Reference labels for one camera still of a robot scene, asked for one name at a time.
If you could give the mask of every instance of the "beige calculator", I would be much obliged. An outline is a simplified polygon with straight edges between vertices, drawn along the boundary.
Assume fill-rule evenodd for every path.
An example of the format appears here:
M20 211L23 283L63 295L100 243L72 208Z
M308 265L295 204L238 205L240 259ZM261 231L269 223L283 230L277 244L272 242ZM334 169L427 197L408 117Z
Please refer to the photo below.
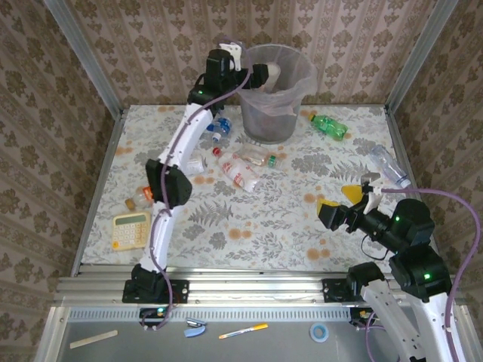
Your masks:
M125 213L112 221L112 248L114 251L144 247L151 227L151 214Z

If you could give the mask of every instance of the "green bottle cap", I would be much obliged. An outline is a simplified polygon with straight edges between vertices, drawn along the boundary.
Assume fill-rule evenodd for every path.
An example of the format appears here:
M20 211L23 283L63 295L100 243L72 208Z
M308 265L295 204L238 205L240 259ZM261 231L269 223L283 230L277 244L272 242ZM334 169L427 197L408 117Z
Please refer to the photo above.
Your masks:
M269 163L268 163L270 168L274 168L277 165L276 160L277 160L277 157L275 157L274 155L270 156Z

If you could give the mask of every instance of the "green plastic bottle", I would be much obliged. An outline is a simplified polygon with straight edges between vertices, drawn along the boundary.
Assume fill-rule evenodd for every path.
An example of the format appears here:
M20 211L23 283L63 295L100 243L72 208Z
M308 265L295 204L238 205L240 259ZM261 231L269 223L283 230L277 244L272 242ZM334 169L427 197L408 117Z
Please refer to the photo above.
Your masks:
M312 125L321 132L332 137L336 141L342 141L344 134L346 134L347 126L345 124L337 122L335 119L327 115L309 115L309 120Z

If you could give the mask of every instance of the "pen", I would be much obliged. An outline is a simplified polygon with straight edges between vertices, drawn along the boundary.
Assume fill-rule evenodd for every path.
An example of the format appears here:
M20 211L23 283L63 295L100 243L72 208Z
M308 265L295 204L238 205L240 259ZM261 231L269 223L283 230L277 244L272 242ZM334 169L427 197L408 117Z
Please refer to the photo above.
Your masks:
M218 337L218 339L225 339L225 338L228 338L228 337L237 336L238 334L243 334L243 333L246 333L246 332L252 332L254 330L264 330L265 328L268 328L268 327L269 327L269 325L267 323L258 324L258 325L253 326L253 327L244 328L243 330L236 330L235 332L222 334L221 336Z

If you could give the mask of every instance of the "translucent bucket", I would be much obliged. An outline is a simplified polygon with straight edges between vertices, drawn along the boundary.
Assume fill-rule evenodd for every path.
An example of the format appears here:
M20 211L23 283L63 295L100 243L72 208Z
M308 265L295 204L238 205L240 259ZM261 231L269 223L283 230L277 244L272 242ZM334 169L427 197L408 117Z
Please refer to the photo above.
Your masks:
M305 54L286 45L258 45L248 54L253 64L277 64L280 76L271 93L239 91L245 133L260 143L284 142L295 130L302 99L317 91L317 68Z

